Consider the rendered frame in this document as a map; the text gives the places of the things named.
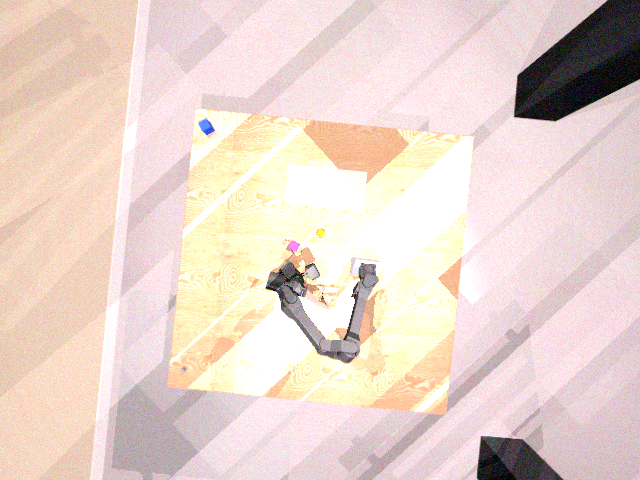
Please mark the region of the blue cube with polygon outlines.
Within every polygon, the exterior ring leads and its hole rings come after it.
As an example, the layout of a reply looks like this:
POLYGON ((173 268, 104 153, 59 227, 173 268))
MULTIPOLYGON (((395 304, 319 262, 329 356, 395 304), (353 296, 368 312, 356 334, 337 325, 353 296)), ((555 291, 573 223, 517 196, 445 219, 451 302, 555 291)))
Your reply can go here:
POLYGON ((198 122, 198 125, 200 126, 202 132, 206 135, 214 132, 214 128, 212 127, 211 123, 205 118, 204 120, 198 122))

